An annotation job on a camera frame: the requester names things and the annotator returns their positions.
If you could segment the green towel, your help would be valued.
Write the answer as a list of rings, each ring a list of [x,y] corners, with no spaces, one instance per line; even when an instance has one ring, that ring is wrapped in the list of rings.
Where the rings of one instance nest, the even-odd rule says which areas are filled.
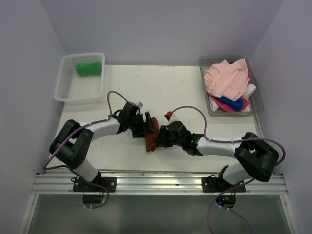
[[[77,63],[75,66],[76,73],[79,76],[100,76],[102,74],[102,64],[97,62]]]

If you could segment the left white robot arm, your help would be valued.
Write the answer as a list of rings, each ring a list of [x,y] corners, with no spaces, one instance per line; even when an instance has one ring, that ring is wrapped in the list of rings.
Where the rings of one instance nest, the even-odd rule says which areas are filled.
[[[50,145],[49,153],[75,172],[84,180],[84,186],[94,192],[103,182],[101,173],[86,159],[91,142],[127,130],[131,130],[132,137],[147,137],[148,150],[155,148],[150,141],[160,132],[157,119],[151,117],[149,112],[142,114],[137,104],[128,101],[106,120],[84,125],[72,119],[67,121]]]

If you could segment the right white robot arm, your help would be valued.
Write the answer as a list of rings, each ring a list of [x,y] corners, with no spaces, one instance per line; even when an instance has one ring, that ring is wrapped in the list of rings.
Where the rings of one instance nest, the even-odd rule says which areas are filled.
[[[206,182],[212,191],[226,192],[248,179],[268,182],[279,159],[277,150],[257,135],[247,132],[242,139],[246,142],[207,140],[203,134],[191,133],[181,121],[174,121],[161,126],[154,143],[163,148],[179,146],[192,156],[236,158],[237,164],[224,166],[217,176]]]

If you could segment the brown towel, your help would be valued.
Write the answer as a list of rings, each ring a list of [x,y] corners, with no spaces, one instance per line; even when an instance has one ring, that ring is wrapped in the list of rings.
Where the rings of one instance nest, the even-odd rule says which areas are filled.
[[[155,143],[156,138],[158,137],[160,133],[160,127],[158,120],[153,117],[152,123],[154,127],[156,128],[156,133],[151,131],[146,131],[144,134],[145,144],[146,144],[146,151],[147,152],[153,152],[155,148],[157,147],[157,144]]]

